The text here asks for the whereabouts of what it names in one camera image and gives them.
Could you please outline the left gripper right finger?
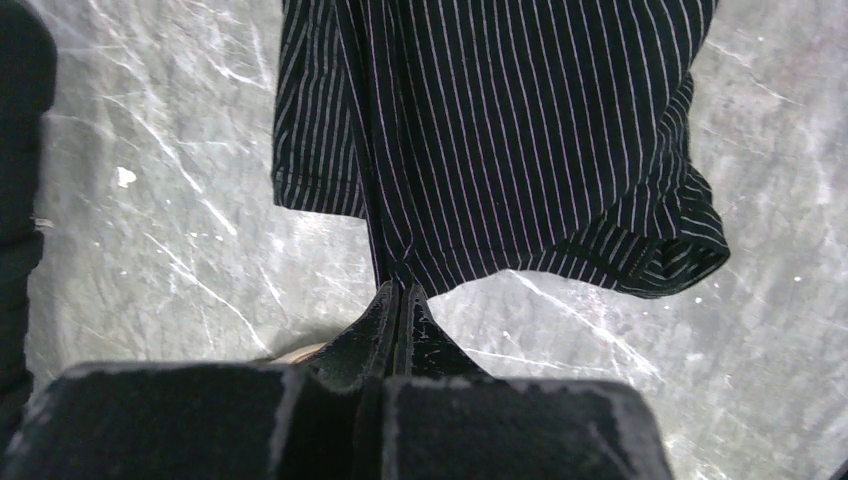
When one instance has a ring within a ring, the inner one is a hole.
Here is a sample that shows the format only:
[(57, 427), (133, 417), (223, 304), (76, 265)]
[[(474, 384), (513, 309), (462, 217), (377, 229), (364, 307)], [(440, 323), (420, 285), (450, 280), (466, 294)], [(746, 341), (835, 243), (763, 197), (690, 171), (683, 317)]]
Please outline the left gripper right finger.
[(384, 479), (669, 479), (654, 414), (605, 380), (494, 378), (405, 291), (383, 384)]

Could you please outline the black striped underwear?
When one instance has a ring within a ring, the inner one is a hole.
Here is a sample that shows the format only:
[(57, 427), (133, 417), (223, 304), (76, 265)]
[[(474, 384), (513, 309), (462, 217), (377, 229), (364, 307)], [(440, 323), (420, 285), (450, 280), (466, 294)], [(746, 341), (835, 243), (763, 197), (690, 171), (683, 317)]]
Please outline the black striped underwear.
[(375, 277), (502, 270), (640, 298), (730, 256), (693, 166), (714, 1), (286, 1), (275, 203), (364, 219)]

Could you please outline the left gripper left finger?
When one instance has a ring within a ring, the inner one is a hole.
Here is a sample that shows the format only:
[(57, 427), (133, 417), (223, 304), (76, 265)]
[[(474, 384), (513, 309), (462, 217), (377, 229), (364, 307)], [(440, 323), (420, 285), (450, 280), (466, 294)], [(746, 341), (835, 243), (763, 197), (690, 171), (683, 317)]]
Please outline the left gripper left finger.
[(302, 366), (96, 362), (66, 370), (27, 410), (5, 479), (276, 479)]

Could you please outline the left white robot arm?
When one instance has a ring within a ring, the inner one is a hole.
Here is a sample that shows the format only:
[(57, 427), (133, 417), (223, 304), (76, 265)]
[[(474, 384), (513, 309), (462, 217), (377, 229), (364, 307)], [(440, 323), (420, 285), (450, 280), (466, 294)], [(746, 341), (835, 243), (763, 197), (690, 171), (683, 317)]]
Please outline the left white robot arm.
[(289, 363), (94, 363), (32, 392), (24, 343), (42, 118), (57, 48), (1, 5), (1, 475), (5, 479), (668, 479), (632, 387), (497, 379), (383, 284), (329, 344)]

